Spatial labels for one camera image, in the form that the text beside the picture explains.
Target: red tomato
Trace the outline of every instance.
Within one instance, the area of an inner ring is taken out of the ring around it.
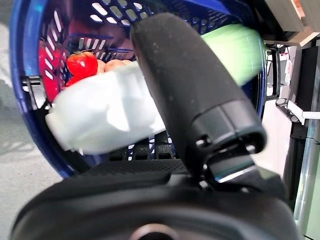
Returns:
[[[49,100],[49,102],[52,103],[56,98],[57,94],[59,93],[56,78],[53,77],[53,79],[50,79],[49,77],[44,75],[42,81],[46,97]]]
[[[66,66],[73,76],[84,79],[97,73],[98,62],[90,52],[76,52],[68,57]]]
[[[72,76],[70,77],[69,81],[65,84],[66,87],[70,87],[72,84],[75,84],[77,82],[79,82],[81,80],[81,78],[78,78],[76,76]]]

